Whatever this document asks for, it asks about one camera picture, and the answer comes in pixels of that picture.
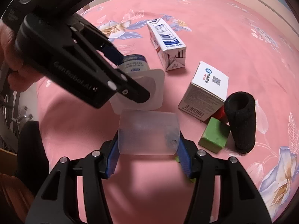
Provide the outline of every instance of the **black pants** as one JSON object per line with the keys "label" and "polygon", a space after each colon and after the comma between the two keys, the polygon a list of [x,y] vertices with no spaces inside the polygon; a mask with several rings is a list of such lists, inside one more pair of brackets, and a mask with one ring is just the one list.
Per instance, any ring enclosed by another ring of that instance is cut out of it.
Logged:
{"label": "black pants", "polygon": [[15,176],[36,196],[49,175],[49,161],[44,151],[37,121],[28,121],[21,130],[17,163]]}

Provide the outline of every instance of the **black foam roller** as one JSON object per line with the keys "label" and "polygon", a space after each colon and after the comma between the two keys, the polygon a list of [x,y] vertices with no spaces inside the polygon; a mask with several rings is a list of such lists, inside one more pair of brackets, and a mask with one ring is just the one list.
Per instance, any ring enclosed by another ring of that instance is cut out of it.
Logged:
{"label": "black foam roller", "polygon": [[245,92],[231,94],[224,103],[224,112],[228,118],[236,150],[245,154],[255,146],[255,99]]}

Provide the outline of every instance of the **blue gripper pad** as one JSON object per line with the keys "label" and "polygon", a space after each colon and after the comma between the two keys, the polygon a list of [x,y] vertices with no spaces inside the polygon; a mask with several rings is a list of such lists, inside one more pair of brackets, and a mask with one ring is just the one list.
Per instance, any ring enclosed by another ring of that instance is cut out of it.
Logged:
{"label": "blue gripper pad", "polygon": [[178,158],[180,159],[180,164],[182,166],[183,172],[187,175],[188,178],[191,176],[191,159],[185,148],[182,138],[178,144],[177,150]]}
{"label": "blue gripper pad", "polygon": [[107,158],[107,168],[105,171],[105,175],[107,178],[110,178],[110,176],[114,173],[119,155],[120,153],[118,149],[118,140],[116,140]]}

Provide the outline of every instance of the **floral tablecloth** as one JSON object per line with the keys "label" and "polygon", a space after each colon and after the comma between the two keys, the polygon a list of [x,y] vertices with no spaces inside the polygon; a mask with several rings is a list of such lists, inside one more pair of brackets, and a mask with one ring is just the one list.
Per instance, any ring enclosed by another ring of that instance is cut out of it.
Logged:
{"label": "floral tablecloth", "polygon": [[[162,65],[146,21],[162,17],[177,32],[187,46],[186,68],[166,73],[159,110],[177,113],[187,139],[198,142],[206,126],[177,108],[199,61],[229,77],[228,95],[242,90],[255,97],[255,148],[239,155],[229,139],[216,156],[240,160],[274,221],[299,186],[299,52],[287,38],[261,15],[233,0],[111,0],[82,16],[123,54],[144,55],[151,69]],[[113,138],[119,116],[109,102],[96,110],[47,78],[38,83],[37,91],[41,136],[50,168],[62,156],[84,157]],[[173,156],[122,155],[115,174],[103,184],[115,224],[182,224],[193,192],[193,183]],[[78,191],[80,216],[86,220],[80,183]],[[211,220],[217,219],[217,209],[215,204]]]}

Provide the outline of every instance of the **human hand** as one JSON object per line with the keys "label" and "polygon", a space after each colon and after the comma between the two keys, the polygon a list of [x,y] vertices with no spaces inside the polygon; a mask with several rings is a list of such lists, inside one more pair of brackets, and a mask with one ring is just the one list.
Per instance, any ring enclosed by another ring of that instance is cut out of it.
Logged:
{"label": "human hand", "polygon": [[34,82],[40,80],[43,75],[24,64],[24,60],[15,50],[14,45],[14,32],[0,21],[0,65],[5,61],[13,70],[7,79],[11,90],[23,92]]}

